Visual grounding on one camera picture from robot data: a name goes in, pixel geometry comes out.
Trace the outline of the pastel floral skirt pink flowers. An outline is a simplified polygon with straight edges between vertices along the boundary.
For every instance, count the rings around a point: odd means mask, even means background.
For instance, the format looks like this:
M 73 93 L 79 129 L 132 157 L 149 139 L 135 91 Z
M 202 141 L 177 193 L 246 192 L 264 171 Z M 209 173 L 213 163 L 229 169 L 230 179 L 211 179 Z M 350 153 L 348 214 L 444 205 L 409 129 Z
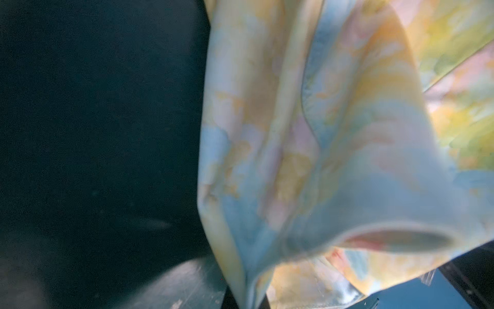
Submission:
M 206 1 L 198 211 L 239 308 L 347 308 L 493 240 L 492 1 Z

